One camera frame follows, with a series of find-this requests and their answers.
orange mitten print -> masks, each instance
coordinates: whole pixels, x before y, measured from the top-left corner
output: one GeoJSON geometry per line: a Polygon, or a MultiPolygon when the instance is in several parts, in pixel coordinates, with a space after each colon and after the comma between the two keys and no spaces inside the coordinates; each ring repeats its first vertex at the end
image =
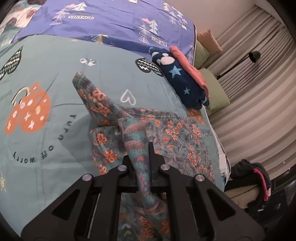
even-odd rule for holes
{"type": "Polygon", "coordinates": [[[14,106],[5,125],[5,133],[11,134],[20,124],[23,132],[39,131],[47,122],[50,112],[50,98],[36,82],[31,88],[21,88],[11,101],[14,106]],[[16,97],[25,90],[26,95],[16,105],[16,97]]]}

screw head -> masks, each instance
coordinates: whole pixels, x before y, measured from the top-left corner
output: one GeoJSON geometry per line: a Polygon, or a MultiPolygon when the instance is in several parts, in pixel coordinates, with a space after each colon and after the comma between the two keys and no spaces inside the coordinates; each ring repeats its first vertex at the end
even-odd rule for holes
{"type": "Polygon", "coordinates": [[[82,177],[82,180],[83,181],[90,181],[92,179],[92,176],[90,175],[90,174],[85,174],[85,175],[83,175],[83,177],[82,177]]]}
{"type": "Polygon", "coordinates": [[[201,175],[201,174],[198,174],[195,176],[195,179],[199,182],[203,182],[205,180],[205,176],[204,175],[201,175]]]}
{"type": "Polygon", "coordinates": [[[128,168],[128,167],[127,167],[126,165],[120,165],[120,166],[117,167],[117,169],[118,169],[119,171],[121,171],[121,172],[126,171],[127,168],[128,168]]]}
{"type": "Polygon", "coordinates": [[[161,168],[163,171],[167,171],[167,170],[170,169],[170,166],[169,166],[168,164],[162,164],[162,165],[160,166],[160,168],[161,168]]]}

beige pillow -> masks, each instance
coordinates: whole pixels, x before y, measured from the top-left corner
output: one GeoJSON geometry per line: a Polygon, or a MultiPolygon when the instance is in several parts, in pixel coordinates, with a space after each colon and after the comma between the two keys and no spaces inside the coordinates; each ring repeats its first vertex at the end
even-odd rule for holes
{"type": "Polygon", "coordinates": [[[209,51],[209,53],[222,52],[223,49],[219,46],[211,30],[197,34],[197,40],[209,51]]]}

white curtain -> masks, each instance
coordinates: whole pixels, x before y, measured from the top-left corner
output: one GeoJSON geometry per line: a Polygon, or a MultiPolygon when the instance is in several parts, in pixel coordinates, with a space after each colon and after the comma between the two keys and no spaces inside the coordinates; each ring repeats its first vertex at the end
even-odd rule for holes
{"type": "Polygon", "coordinates": [[[210,116],[226,154],[260,162],[273,179],[296,164],[296,44],[287,28],[254,7],[217,39],[224,52],[205,66],[218,75],[250,51],[245,60],[219,79],[230,106],[210,116]]]}

blue bedsheet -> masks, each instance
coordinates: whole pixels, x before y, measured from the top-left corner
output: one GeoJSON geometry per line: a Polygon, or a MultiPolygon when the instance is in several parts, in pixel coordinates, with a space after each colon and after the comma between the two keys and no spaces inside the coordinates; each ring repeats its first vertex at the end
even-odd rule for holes
{"type": "MultiPolygon", "coordinates": [[[[153,64],[151,71],[141,69],[140,60],[123,49],[46,35],[0,51],[0,212],[17,234],[83,174],[98,174],[89,141],[91,116],[72,84],[77,71],[119,105],[186,118],[167,80],[153,64]]],[[[223,190],[215,138],[204,109],[201,113],[196,127],[205,141],[203,152],[208,152],[216,185],[223,190]]]]}
{"type": "Polygon", "coordinates": [[[177,46],[193,63],[195,26],[162,0],[48,0],[14,42],[58,35],[127,49],[151,59],[150,47],[177,46]]]}

